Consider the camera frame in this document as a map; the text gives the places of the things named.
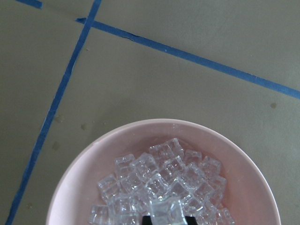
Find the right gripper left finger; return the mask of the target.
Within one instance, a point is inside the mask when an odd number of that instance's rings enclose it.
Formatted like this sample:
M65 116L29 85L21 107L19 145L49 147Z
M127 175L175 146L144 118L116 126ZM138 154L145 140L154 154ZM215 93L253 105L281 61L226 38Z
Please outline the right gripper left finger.
M152 225L151 216L143 216L142 225Z

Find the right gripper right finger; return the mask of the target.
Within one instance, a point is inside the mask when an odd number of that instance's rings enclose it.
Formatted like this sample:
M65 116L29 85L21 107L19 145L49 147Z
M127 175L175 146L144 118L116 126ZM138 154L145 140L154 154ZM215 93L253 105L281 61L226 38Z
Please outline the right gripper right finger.
M185 216L187 225L196 225L196 218L192 216Z

